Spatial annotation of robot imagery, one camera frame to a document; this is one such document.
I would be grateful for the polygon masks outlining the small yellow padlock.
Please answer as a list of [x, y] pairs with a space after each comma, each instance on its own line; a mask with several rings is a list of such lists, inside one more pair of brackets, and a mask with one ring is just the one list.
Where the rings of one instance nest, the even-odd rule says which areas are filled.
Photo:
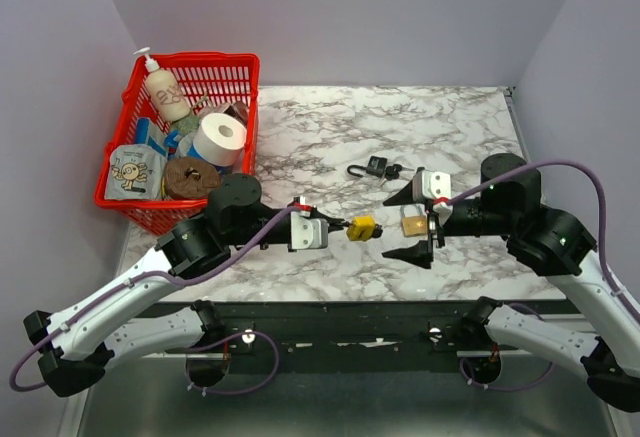
[[354, 217], [349, 223], [346, 236], [351, 242], [366, 242], [382, 236], [383, 229], [371, 215]]

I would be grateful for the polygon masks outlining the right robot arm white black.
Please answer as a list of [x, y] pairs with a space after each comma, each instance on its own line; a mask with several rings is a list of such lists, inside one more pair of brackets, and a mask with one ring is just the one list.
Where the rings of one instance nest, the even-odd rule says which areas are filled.
[[574, 372], [599, 399], [621, 411], [639, 410], [639, 304], [606, 261], [606, 199], [583, 165], [598, 199], [599, 233], [574, 215], [542, 202], [541, 163], [512, 153], [487, 157], [479, 186], [457, 196], [443, 172], [420, 169], [385, 206], [418, 204], [427, 213], [427, 237], [385, 257], [430, 268], [448, 237], [499, 236], [507, 252], [559, 289], [594, 329], [582, 334], [517, 311], [514, 304], [479, 298], [443, 333], [464, 350], [494, 344], [515, 347]]

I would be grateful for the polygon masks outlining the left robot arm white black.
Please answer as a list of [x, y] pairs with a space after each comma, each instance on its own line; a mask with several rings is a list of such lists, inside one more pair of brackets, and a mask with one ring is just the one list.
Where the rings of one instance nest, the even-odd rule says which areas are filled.
[[37, 355], [42, 386], [69, 397], [97, 383], [115, 365], [167, 350], [214, 350], [225, 326], [211, 303], [196, 301], [163, 317], [142, 312], [186, 287], [228, 270], [252, 248], [324, 249], [347, 228], [301, 196], [273, 209], [262, 203], [256, 177], [229, 174], [203, 211], [180, 221], [131, 268], [91, 296], [55, 313], [34, 311], [23, 321]]

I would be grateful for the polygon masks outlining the black padlock with keys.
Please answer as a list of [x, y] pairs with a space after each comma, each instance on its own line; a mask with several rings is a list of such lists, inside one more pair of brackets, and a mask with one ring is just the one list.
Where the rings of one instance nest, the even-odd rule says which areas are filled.
[[385, 157], [371, 156], [365, 166], [352, 164], [346, 169], [348, 175], [362, 178], [365, 175], [376, 177], [380, 180], [396, 180], [400, 174], [410, 171], [410, 168], [399, 163], [390, 163]]

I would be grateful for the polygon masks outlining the large brass padlock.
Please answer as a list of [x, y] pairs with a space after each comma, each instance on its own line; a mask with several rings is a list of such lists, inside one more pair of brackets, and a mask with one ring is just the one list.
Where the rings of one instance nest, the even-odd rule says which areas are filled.
[[406, 238], [425, 236], [428, 233], [427, 213], [418, 204], [400, 208], [400, 225]]

